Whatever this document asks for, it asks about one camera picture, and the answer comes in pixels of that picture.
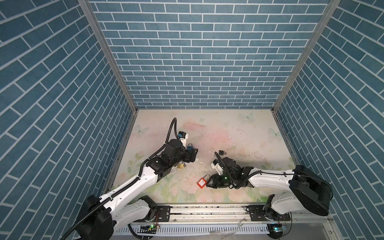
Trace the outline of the blue padlock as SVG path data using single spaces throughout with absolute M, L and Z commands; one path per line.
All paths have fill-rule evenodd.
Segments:
M 194 146 L 193 146 L 192 143 L 189 143 L 189 144 L 187 145 L 187 150 L 188 150 L 188 151 L 191 151 L 193 148 L 194 148 Z

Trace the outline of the brass padlock with key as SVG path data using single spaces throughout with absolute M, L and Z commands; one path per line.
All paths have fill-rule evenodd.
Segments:
M 178 163 L 177 168 L 178 169 L 185 169 L 186 168 L 186 164 L 184 162 L 180 162 L 180 163 Z

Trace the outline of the red padlock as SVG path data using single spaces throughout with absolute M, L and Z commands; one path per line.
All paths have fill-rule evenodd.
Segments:
M 197 182 L 198 187 L 199 187 L 200 189 L 203 189 L 203 188 L 207 185 L 207 183 L 208 183 L 210 177 L 211 177 L 211 176 L 210 176 L 209 174 L 206 174 L 204 177 L 202 177 L 202 178 Z

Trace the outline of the black padlock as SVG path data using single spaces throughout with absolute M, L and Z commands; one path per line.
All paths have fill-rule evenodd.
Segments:
M 223 150 L 219 150 L 219 155 L 220 156 L 224 156 L 224 155 L 226 155 L 227 153 L 225 152 L 225 151 L 223 151 Z

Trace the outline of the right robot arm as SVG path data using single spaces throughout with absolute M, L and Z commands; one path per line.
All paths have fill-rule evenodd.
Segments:
M 268 198 L 263 213 L 269 220 L 276 221 L 288 213 L 302 210 L 323 217 L 329 214 L 332 186 L 305 166 L 297 165 L 285 171 L 262 170 L 240 167 L 230 158 L 217 158 L 211 166 L 216 174 L 210 176 L 206 187 L 259 189 Z

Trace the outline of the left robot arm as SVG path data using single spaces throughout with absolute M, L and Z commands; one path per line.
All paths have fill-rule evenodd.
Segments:
M 199 150 L 172 139 L 146 159 L 139 173 L 123 185 L 100 197 L 87 197 L 74 225 L 62 236 L 76 231 L 82 240 L 108 240 L 114 231 L 137 220 L 152 219 L 157 204 L 150 197 L 131 203 L 141 192 L 167 176 L 179 162 L 193 163 Z

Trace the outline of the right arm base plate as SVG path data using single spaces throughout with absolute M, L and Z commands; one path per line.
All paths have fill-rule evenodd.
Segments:
M 246 212 L 250 214 L 251 221 L 290 221 L 291 215 L 289 213 L 281 215 L 273 210 L 270 206 L 263 205 L 249 205 L 245 208 Z

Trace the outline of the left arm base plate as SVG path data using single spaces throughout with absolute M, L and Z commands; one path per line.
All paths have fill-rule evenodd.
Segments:
M 141 222 L 169 222 L 171 215 L 171 207 L 170 206 L 157 206 L 150 208 L 149 213 L 145 216 L 144 219 L 136 220 L 135 223 Z

